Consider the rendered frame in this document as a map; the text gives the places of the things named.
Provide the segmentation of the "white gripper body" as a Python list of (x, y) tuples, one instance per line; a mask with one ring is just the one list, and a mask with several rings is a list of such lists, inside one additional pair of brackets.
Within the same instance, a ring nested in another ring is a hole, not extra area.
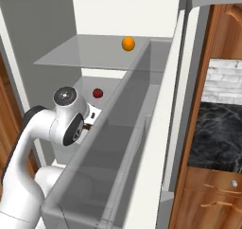
[(76, 143), (81, 144), (85, 136), (88, 134), (89, 131), (82, 129), (80, 137), (76, 141)]

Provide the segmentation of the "grey translucent door bin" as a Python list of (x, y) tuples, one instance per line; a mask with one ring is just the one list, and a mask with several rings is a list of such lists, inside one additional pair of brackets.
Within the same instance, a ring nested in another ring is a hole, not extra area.
[(42, 207), (46, 229), (123, 229), (164, 75), (147, 54), (123, 77), (114, 108), (100, 109), (50, 191)]

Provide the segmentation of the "glass fridge shelf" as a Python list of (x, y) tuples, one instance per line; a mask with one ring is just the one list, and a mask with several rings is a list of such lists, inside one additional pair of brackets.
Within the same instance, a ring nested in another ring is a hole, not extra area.
[(35, 61), (36, 65), (69, 68), (89, 68), (106, 70), (129, 70), (144, 51), (156, 71), (164, 69), (171, 38), (153, 38), (135, 36), (135, 47), (131, 51), (122, 48), (123, 36), (75, 35), (63, 44)]
[[(88, 103), (98, 109), (111, 111), (122, 92), (124, 82), (124, 79), (81, 77), (74, 87)], [(103, 96), (95, 98), (93, 95), (94, 89), (100, 89)]]

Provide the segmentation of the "white fridge door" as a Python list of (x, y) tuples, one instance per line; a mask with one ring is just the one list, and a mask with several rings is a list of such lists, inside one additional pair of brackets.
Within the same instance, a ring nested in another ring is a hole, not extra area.
[(193, 50), (201, 47), (196, 36), (204, 32), (208, 13), (193, 8), (179, 14), (123, 229), (156, 228), (177, 70), (181, 62), (191, 64)]

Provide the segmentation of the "orange fruit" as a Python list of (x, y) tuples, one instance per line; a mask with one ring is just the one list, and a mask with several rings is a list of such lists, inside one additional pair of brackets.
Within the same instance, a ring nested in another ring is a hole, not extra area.
[(125, 37), (121, 45), (125, 51), (131, 51), (135, 47), (135, 41), (131, 37)]

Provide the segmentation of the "white fridge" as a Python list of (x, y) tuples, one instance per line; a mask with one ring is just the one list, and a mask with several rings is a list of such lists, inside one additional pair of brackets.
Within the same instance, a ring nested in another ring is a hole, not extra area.
[(0, 0), (1, 21), (7, 27), (30, 107), (54, 107), (58, 88), (81, 77), (122, 79), (128, 70), (36, 65), (35, 61), (75, 35), (73, 0)]

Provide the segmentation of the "wooden tall cupboard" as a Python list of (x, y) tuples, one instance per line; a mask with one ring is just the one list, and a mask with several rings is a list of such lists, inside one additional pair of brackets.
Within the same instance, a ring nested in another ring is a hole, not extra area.
[(9, 81), (9, 75), (0, 53), (0, 198), (1, 178), (9, 154), (22, 125), (22, 117)]

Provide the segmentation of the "wooden cupboard run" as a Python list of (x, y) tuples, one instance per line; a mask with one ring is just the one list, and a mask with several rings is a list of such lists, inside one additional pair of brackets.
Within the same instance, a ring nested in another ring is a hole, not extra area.
[(168, 229), (242, 229), (242, 174), (187, 165), (221, 10), (210, 7)]

